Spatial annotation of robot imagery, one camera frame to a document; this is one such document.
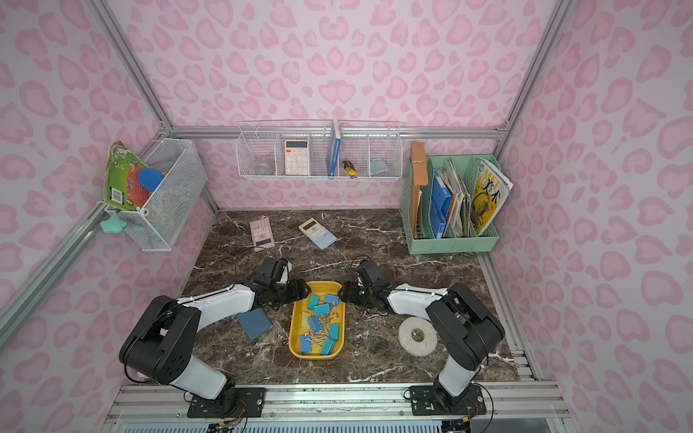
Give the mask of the blue binder clip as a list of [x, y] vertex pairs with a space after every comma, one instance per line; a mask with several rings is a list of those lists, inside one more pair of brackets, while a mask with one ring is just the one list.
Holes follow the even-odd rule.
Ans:
[[339, 306], [340, 299], [336, 295], [326, 294], [324, 297], [324, 302], [332, 307]]
[[310, 331], [312, 334], [317, 335], [324, 331], [322, 322], [318, 317], [310, 316]]
[[299, 343], [302, 355], [309, 355], [312, 352], [312, 342], [309, 336], [300, 336]]

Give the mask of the yellow plastic storage box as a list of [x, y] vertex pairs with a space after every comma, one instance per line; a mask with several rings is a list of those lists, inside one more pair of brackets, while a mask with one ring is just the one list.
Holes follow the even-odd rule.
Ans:
[[293, 305], [289, 348], [295, 357], [334, 359], [345, 343], [346, 304], [335, 281], [310, 281], [310, 294]]

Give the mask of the blue binder clip top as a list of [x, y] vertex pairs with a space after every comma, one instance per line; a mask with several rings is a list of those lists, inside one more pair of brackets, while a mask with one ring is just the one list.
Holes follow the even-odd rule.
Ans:
[[309, 355], [312, 352], [312, 342], [309, 336], [300, 336], [299, 343], [302, 355]]

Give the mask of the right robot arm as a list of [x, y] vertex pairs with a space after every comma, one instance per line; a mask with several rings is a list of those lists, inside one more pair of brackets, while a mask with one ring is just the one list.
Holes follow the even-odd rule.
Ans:
[[463, 398], [483, 362], [505, 339], [499, 319], [467, 285], [425, 289], [395, 284], [372, 260], [359, 263], [357, 279], [345, 283], [339, 299], [365, 309], [429, 321], [449, 354], [435, 380], [436, 395], [450, 404]]

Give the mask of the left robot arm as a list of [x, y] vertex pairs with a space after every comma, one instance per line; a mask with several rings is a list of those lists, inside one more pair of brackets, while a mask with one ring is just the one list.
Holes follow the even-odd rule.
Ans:
[[266, 258], [256, 274], [241, 283], [196, 297], [154, 298], [120, 349], [125, 372], [218, 400], [232, 388], [232, 380], [193, 355], [198, 333], [251, 310], [308, 298], [308, 283], [292, 278], [291, 270], [285, 259]]

